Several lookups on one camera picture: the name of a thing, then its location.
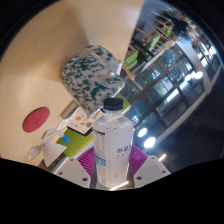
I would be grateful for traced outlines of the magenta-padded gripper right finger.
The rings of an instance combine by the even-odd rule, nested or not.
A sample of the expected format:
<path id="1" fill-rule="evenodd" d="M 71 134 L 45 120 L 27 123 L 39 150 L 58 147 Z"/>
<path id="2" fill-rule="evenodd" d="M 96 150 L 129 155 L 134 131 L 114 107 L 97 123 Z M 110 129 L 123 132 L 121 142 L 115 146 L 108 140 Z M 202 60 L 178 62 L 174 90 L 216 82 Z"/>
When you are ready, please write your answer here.
<path id="1" fill-rule="evenodd" d="M 130 172 L 135 188 L 143 187 L 170 175 L 169 170 L 155 155 L 148 156 L 136 146 L 131 149 Z"/>

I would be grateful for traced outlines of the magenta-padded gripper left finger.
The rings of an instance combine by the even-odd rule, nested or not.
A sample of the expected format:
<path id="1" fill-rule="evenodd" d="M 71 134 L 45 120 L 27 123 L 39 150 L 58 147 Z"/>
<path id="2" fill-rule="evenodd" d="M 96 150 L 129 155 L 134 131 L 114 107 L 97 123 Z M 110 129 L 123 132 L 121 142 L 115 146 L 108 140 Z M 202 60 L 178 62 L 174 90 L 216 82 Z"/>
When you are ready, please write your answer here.
<path id="1" fill-rule="evenodd" d="M 75 156 L 66 157 L 53 170 L 56 176 L 84 188 L 96 185 L 94 148 L 82 150 Z"/>

